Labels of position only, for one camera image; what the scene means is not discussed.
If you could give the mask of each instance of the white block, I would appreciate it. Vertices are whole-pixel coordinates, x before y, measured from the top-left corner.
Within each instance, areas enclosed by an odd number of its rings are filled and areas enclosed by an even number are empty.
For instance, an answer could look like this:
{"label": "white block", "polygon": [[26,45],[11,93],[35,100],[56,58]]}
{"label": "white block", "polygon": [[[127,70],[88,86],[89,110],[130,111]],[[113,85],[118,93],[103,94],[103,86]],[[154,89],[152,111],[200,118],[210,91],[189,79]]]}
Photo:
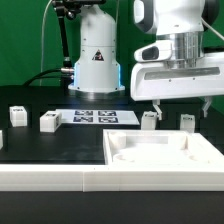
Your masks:
{"label": "white block", "polygon": [[9,111],[13,127],[27,126],[27,112],[23,106],[10,107]]}
{"label": "white block", "polygon": [[155,112],[152,112],[152,111],[144,112],[142,116],[142,121],[141,121],[141,129],[155,130],[157,118],[158,118],[158,115]]}
{"label": "white block", "polygon": [[48,111],[40,118],[40,132],[55,132],[60,125],[60,112]]}
{"label": "white block", "polygon": [[2,131],[0,130],[0,150],[3,147],[3,135],[2,135]]}
{"label": "white block", "polygon": [[181,114],[180,130],[194,133],[195,131],[195,116],[189,114]]}

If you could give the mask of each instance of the warning label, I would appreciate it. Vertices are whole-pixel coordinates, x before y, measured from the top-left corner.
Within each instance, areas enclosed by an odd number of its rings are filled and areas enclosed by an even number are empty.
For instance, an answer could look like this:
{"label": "warning label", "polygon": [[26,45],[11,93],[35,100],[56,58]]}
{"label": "warning label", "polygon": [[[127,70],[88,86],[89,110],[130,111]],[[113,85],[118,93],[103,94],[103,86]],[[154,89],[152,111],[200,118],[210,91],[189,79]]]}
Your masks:
{"label": "warning label", "polygon": [[98,50],[94,55],[93,61],[104,61],[103,55],[101,54],[100,50]]}

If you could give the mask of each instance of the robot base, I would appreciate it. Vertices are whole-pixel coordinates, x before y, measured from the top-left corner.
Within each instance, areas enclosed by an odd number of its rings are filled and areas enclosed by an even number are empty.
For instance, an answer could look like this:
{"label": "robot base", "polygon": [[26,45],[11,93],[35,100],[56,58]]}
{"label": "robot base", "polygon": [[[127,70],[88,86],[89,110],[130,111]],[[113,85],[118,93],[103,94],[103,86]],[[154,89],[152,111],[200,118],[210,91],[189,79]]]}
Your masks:
{"label": "robot base", "polygon": [[121,97],[125,95],[125,87],[120,87],[116,91],[113,92],[85,92],[77,89],[73,89],[69,86],[68,94],[70,96],[76,96],[79,98],[97,100],[97,99],[113,99],[116,97]]}

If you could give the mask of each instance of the black table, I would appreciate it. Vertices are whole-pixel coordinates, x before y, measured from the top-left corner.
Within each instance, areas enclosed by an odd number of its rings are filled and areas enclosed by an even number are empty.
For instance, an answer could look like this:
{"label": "black table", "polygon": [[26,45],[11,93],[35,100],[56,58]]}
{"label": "black table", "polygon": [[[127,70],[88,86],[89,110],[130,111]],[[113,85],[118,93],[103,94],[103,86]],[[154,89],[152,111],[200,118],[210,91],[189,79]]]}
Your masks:
{"label": "black table", "polygon": [[[12,128],[9,106],[24,106],[28,127]],[[200,99],[161,102],[164,120],[157,129],[178,130],[180,115],[197,118],[196,131],[224,152],[224,116],[210,108],[200,117]],[[133,110],[138,119],[150,102],[128,96],[88,101],[67,96],[59,87],[0,87],[1,164],[104,164],[103,129],[140,126],[62,125],[54,134],[39,132],[48,110]],[[224,192],[0,192],[0,223],[223,223]]]}

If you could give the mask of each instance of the printed marker sheet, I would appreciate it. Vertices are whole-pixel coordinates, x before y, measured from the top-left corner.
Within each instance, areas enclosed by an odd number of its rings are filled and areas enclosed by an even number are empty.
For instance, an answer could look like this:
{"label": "printed marker sheet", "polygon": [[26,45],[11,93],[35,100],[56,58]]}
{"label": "printed marker sheet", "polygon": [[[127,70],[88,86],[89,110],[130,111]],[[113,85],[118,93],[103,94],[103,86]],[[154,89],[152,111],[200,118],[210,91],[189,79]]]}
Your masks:
{"label": "printed marker sheet", "polygon": [[133,111],[64,109],[57,109],[56,111],[62,113],[62,123],[64,124],[139,125]]}

